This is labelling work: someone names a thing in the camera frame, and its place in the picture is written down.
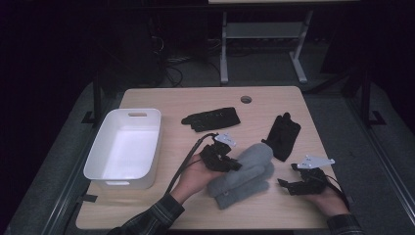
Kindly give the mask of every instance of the person's hand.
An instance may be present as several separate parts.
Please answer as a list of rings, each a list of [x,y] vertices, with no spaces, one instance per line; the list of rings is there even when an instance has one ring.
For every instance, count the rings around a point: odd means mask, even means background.
[[[204,189],[214,178],[224,172],[211,171],[206,168],[199,155],[193,156],[186,169],[181,173],[179,181],[170,195],[180,204],[183,204],[190,196]]]
[[[326,187],[321,194],[309,194],[303,197],[329,217],[349,213],[343,200],[329,187]]]

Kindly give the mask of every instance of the black glove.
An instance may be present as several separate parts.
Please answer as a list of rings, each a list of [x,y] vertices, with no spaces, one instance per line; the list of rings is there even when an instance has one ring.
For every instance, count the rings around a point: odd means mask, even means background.
[[[291,120],[290,114],[284,113],[282,117],[275,118],[268,138],[261,141],[272,149],[276,159],[284,162],[293,151],[300,130],[301,126]]]
[[[190,124],[196,132],[221,129],[241,123],[235,108],[223,108],[202,112],[183,118],[182,124]]]

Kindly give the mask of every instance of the sleeve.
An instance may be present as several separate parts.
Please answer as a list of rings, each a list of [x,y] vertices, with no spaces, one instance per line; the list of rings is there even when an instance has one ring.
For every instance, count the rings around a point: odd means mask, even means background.
[[[148,210],[135,215],[108,234],[165,234],[183,212],[184,208],[170,194],[166,194]]]
[[[352,214],[339,214],[330,217],[327,225],[333,235],[363,235],[365,234]]]

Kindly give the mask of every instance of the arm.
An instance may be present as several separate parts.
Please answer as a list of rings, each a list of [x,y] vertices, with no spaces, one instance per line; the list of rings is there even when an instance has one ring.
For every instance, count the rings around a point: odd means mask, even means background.
[[[327,224],[332,234],[365,234],[356,218],[348,211],[343,200],[333,189],[326,187],[321,194],[304,197],[329,217]]]
[[[180,175],[177,185],[169,194],[165,194],[148,210],[132,217],[122,227],[111,230],[109,235],[164,234],[184,212],[183,203],[222,174],[222,172],[207,169],[199,155],[193,156],[187,168]]]

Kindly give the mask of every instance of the table top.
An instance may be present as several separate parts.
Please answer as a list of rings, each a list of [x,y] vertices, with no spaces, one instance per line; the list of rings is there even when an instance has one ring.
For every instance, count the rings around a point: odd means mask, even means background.
[[[250,96],[249,104],[241,97]],[[145,211],[162,197],[175,171],[196,141],[209,132],[229,133],[237,146],[228,154],[237,158],[252,144],[266,138],[274,119],[285,112],[301,125],[293,152],[285,163],[272,160],[274,175],[270,187],[246,200],[220,210],[216,201],[203,190],[183,205],[185,210],[171,229],[300,229],[326,227],[326,218],[301,197],[290,196],[277,184],[277,178],[301,181],[291,164],[299,164],[305,155],[327,158],[320,137],[300,90],[294,86],[154,88],[125,92],[122,109],[155,108],[161,111],[161,150],[154,185],[146,190],[104,190],[94,182],[87,194],[98,196],[95,203],[84,202],[76,220],[81,229],[113,228]],[[234,107],[241,123],[215,131],[196,133],[181,124],[188,115]],[[196,153],[199,153],[206,140]],[[330,166],[322,169],[335,176]]]

